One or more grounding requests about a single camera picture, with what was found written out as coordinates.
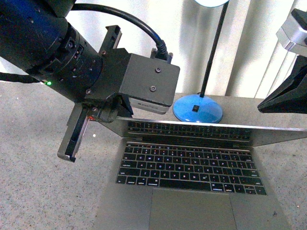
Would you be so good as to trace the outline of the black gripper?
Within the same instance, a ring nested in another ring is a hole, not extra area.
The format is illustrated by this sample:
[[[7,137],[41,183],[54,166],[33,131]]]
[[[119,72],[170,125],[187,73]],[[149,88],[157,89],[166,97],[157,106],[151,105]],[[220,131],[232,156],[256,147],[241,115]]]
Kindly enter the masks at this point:
[[[122,32],[118,25],[107,27],[107,34],[99,50],[103,60],[99,78],[85,90],[85,98],[76,103],[67,122],[67,130],[57,156],[75,162],[81,140],[89,121],[112,123],[118,116],[133,114],[128,96],[120,93],[128,65],[128,52],[120,48]]]

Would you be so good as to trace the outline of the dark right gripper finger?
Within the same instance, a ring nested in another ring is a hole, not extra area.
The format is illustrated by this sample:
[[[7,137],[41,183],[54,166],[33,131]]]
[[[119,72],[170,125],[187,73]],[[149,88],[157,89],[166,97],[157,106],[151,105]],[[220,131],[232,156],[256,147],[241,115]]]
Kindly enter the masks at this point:
[[[261,113],[307,113],[307,58],[297,56],[291,74],[258,105]]]

